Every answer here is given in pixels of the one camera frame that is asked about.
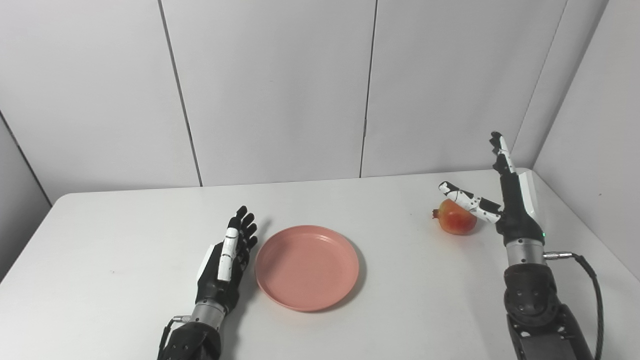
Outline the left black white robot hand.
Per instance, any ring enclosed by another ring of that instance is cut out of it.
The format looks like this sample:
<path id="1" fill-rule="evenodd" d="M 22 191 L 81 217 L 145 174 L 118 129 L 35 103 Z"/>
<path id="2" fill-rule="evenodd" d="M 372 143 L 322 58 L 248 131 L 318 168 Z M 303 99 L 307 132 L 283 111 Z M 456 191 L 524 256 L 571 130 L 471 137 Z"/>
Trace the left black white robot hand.
<path id="1" fill-rule="evenodd" d="M 241 206 L 231 217 L 225 238 L 207 250 L 199 271 L 195 303 L 212 301 L 227 315 L 236 308 L 250 253 L 258 243 L 254 220 L 255 215 L 245 205 Z"/>

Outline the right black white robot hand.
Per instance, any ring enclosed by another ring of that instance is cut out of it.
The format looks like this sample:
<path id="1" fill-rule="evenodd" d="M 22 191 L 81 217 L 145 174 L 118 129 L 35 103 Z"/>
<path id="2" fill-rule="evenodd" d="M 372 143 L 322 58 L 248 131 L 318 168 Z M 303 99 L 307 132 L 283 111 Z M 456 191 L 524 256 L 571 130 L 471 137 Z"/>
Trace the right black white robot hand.
<path id="1" fill-rule="evenodd" d="M 480 220 L 494 224 L 496 231 L 503 237 L 505 245 L 519 239 L 530 239 L 546 244 L 545 234 L 540 224 L 528 212 L 524 185 L 516 172 L 505 137 L 498 132 L 491 133 L 489 143 L 496 155 L 493 169 L 498 172 L 503 204 L 492 202 L 484 197 L 475 196 L 470 191 L 460 189 L 444 181 L 438 188 L 447 199 Z"/>

